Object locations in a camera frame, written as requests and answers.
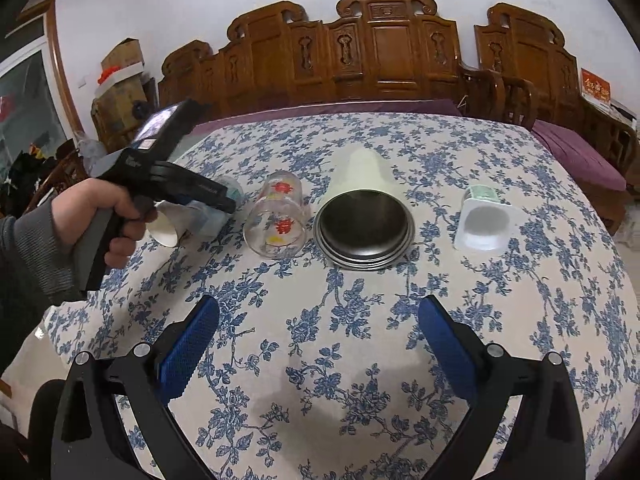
blue gripper pad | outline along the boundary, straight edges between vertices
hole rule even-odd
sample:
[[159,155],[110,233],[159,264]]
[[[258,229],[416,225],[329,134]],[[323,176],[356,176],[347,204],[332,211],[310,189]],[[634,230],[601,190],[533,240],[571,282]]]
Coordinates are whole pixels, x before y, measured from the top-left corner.
[[193,371],[218,328],[218,302],[209,298],[188,323],[158,370],[158,397],[166,406],[184,393]]
[[449,314],[430,298],[424,298],[418,306],[418,326],[438,360],[444,375],[457,397],[468,402],[475,400],[476,367],[454,334]]

tablecloth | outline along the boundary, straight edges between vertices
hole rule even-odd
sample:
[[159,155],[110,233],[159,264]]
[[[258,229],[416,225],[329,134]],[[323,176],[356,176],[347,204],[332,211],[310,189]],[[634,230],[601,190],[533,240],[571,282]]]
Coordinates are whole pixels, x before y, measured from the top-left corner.
[[[382,272],[352,272],[311,239],[289,260],[253,253],[242,224],[266,175],[297,174],[314,210],[333,153],[354,144],[376,150],[406,190],[417,225],[407,254]],[[600,219],[526,130],[420,114],[313,116],[228,126],[179,163],[235,177],[246,205],[216,240],[193,235],[170,249],[145,238],[126,269],[87,302],[57,309],[46,329],[68,364],[81,350],[122,355],[215,296],[220,328],[170,409],[220,478],[421,478],[466,412],[417,327],[427,294],[514,356],[561,353],[588,478],[619,447],[640,405],[636,297]],[[503,256],[453,248],[470,184],[495,186],[526,214]],[[160,476],[128,400],[118,404],[141,464]],[[517,406],[478,474],[500,457]]]

sleeve cuff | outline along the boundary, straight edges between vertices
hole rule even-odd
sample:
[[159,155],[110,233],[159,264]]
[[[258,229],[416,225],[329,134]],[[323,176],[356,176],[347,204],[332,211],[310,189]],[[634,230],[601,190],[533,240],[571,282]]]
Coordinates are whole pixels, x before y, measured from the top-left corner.
[[21,259],[52,304],[79,301],[70,248],[56,235],[51,200],[15,221],[15,245]]

purple seat cushion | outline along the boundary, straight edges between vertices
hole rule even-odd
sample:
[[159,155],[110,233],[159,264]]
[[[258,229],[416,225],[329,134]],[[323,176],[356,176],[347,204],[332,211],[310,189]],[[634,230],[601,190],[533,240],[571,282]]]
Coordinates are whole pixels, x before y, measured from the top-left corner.
[[532,133],[572,177],[606,189],[626,189],[618,170],[573,130],[536,120]]
[[226,117],[199,124],[193,129],[195,135],[211,133],[224,126],[235,124],[274,121],[292,117],[307,117],[321,114],[349,114],[358,112],[396,112],[414,114],[437,114],[460,117],[462,114],[450,99],[434,99],[423,101],[347,101],[320,105],[302,105],[291,108],[279,108],[253,114]]

floor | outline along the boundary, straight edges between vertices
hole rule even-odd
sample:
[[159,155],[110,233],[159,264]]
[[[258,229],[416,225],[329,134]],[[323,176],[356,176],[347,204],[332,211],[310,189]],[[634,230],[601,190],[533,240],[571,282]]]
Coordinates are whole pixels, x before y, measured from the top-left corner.
[[[640,250],[633,251],[620,243],[617,247],[640,303]],[[46,335],[38,332],[38,329],[34,330],[2,375],[2,379],[12,388],[13,398],[0,394],[0,405],[15,415],[21,433],[27,433],[31,403],[38,388],[51,379],[66,378],[67,373],[68,366],[55,353]]]

